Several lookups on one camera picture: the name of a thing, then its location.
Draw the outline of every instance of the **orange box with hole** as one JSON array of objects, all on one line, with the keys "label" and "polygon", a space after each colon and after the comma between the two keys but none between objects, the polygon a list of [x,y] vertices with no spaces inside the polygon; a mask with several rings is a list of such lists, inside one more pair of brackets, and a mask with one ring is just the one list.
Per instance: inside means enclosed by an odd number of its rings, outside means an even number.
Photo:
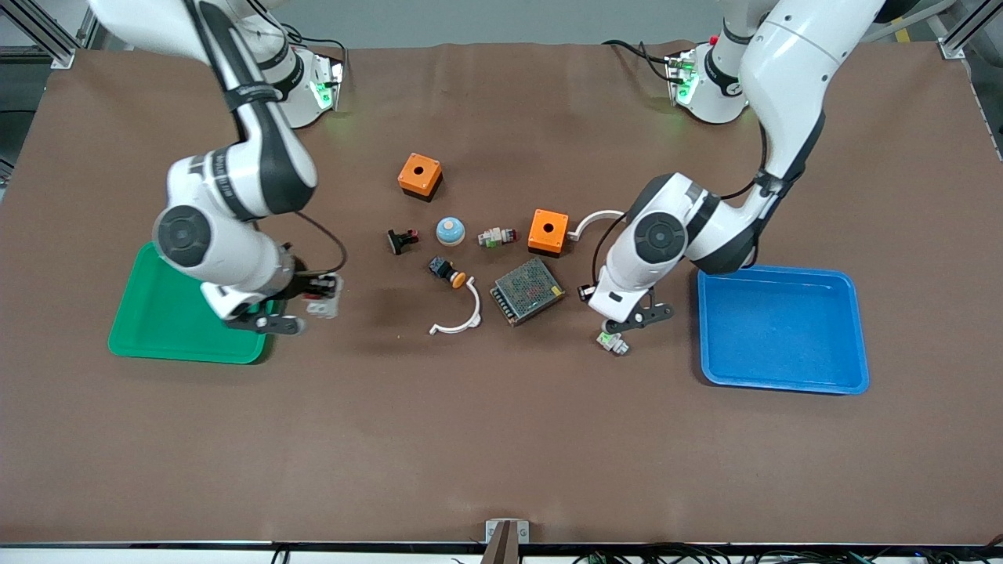
[{"label": "orange box with hole", "polygon": [[537,210],[533,214],[533,225],[527,242],[530,252],[545,257],[558,258],[564,250],[564,240],[568,235],[568,216],[548,210]]},{"label": "orange box with hole", "polygon": [[397,177],[397,184],[404,190],[404,194],[431,202],[435,191],[442,184],[442,167],[434,159],[412,153]]}]

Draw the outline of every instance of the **small electrical component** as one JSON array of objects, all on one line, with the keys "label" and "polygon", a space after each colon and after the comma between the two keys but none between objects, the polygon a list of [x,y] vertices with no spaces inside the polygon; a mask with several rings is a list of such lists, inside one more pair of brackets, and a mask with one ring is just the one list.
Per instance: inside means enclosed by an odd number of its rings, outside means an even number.
[{"label": "small electrical component", "polygon": [[700,76],[695,68],[697,66],[696,57],[696,49],[690,49],[665,61],[665,70],[668,76],[674,79],[669,82],[669,99],[672,101],[672,105],[677,103],[686,105],[693,101],[693,92],[700,84]]},{"label": "small electrical component", "polygon": [[556,304],[565,295],[547,265],[538,258],[498,278],[490,292],[513,327]]},{"label": "small electrical component", "polygon": [[610,333],[601,332],[599,333],[599,336],[596,337],[596,342],[603,345],[603,348],[609,350],[617,356],[623,356],[624,354],[627,354],[628,350],[630,350],[630,345],[624,341],[623,335],[620,333],[613,333],[611,335]]},{"label": "small electrical component", "polygon": [[344,280],[337,272],[321,274],[311,280],[310,289],[303,294],[307,313],[324,319],[337,317],[343,287]]},{"label": "small electrical component", "polygon": [[494,229],[488,229],[478,235],[477,245],[486,249],[493,249],[494,247],[515,243],[518,240],[519,235],[516,233],[515,229],[501,229],[499,227],[495,227]]},{"label": "small electrical component", "polygon": [[449,282],[453,289],[462,287],[463,282],[466,282],[466,273],[452,268],[452,263],[442,257],[433,258],[428,263],[428,271],[436,277]]},{"label": "small electrical component", "polygon": [[390,240],[390,250],[395,255],[403,253],[405,246],[420,241],[420,239],[418,239],[418,232],[413,229],[408,229],[407,233],[400,234],[394,233],[391,229],[386,232],[386,237]]},{"label": "small electrical component", "polygon": [[442,184],[442,167],[434,159],[412,153],[397,176],[397,184],[404,194],[431,202]]},{"label": "small electrical component", "polygon": [[567,233],[567,215],[537,210],[533,214],[533,225],[530,226],[530,237],[527,239],[530,252],[555,259],[560,257]]},{"label": "small electrical component", "polygon": [[435,226],[435,238],[446,247],[455,247],[463,241],[466,229],[456,218],[442,218]]}]

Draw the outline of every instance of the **white plastic clip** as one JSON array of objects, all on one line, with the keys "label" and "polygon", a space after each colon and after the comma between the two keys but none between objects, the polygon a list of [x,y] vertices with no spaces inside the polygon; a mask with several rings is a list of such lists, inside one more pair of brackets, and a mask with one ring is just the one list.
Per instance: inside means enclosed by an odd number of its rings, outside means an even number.
[{"label": "white plastic clip", "polygon": [[466,320],[462,325],[457,325],[455,327],[443,327],[441,325],[432,325],[431,329],[428,329],[429,335],[434,335],[436,332],[446,333],[452,335],[455,333],[461,333],[470,327],[476,327],[480,324],[480,294],[477,293],[477,289],[473,287],[473,277],[466,279],[466,288],[470,290],[473,294],[473,315]]},{"label": "white plastic clip", "polygon": [[582,237],[582,232],[585,231],[585,228],[589,227],[589,224],[592,222],[599,220],[616,220],[622,215],[624,215],[623,212],[618,212],[616,210],[603,210],[601,212],[589,214],[588,216],[585,216],[584,220],[579,222],[575,231],[568,232],[567,239],[569,241],[578,241],[578,239]]},{"label": "white plastic clip", "polygon": [[323,319],[334,319],[338,316],[338,298],[307,300],[307,313]]}]

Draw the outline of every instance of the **plastic tray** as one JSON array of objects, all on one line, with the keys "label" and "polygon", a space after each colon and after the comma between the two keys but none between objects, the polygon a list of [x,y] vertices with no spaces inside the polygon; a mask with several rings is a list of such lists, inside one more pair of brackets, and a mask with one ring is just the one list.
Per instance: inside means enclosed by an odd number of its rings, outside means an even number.
[{"label": "plastic tray", "polygon": [[697,276],[700,360],[721,385],[858,394],[870,384],[853,280],[754,266]]},{"label": "plastic tray", "polygon": [[199,286],[163,262],[152,243],[135,258],[108,349],[119,356],[247,364],[261,356],[265,335],[231,329]]}]

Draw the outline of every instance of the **green tray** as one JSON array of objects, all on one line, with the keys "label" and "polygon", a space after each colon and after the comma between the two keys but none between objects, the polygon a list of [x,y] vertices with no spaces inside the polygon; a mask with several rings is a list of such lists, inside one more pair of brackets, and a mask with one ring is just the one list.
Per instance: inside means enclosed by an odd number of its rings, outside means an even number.
[{"label": "green tray", "polygon": [[231,329],[206,303],[201,282],[178,272],[146,243],[135,257],[108,335],[118,356],[248,364],[266,335]]}]

